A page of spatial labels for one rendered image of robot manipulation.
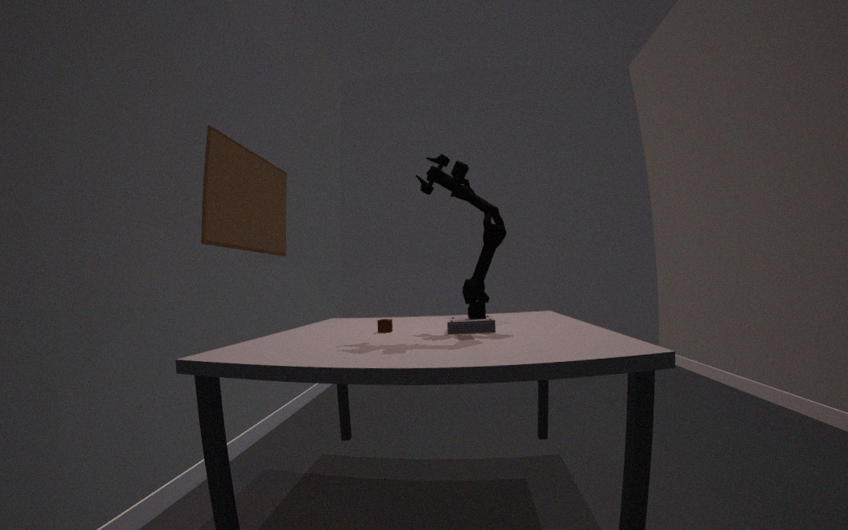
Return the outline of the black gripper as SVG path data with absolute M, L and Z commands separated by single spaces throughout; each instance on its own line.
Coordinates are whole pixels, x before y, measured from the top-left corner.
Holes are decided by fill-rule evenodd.
M 429 159 L 429 160 L 433 161 L 434 163 L 438 163 L 439 164 L 439 166 L 438 166 L 439 170 L 441 170 L 441 168 L 443 168 L 443 166 L 446 167 L 448 165 L 448 162 L 450 161 L 443 154 L 438 156 L 438 159 Z M 444 173 L 444 176 L 441 179 L 442 183 L 440 183 L 440 185 L 443 186 L 443 187 L 444 187 L 444 183 L 446 181 L 446 178 L 448 178 L 448 176 L 450 176 L 450 175 L 446 175 L 446 176 L 445 175 L 446 175 L 446 173 Z M 434 187 L 432 186 L 432 183 L 427 183 L 424 180 L 422 180 L 419 176 L 417 176 L 417 175 L 415 175 L 415 176 L 420 181 L 420 191 L 423 191 L 425 194 L 430 195 L 432 193 L 433 189 L 434 189 Z

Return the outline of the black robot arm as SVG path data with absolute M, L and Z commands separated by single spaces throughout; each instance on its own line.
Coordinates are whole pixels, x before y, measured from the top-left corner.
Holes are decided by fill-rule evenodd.
M 456 161 L 454 167 L 452 167 L 452 176 L 446 178 L 444 187 L 452 192 L 451 197 L 468 200 L 474 207 L 484 212 L 484 246 L 479 256 L 475 274 L 473 274 L 471 279 L 465 280 L 463 295 L 466 304 L 468 304 L 468 319 L 486 318 L 484 302 L 488 302 L 489 297 L 484 293 L 484 277 L 487 274 L 496 248 L 506 236 L 506 230 L 504 228 L 504 221 L 500 218 L 498 208 L 487 202 L 487 200 L 476 196 L 475 191 L 468 184 L 468 180 L 465 180 L 464 177 L 467 172 L 468 165 Z M 432 166 L 427 172 L 427 175 L 427 180 L 430 183 L 440 184 L 442 183 L 441 179 L 444 176 L 444 172 Z M 496 224 L 490 223 L 490 219 L 492 218 Z

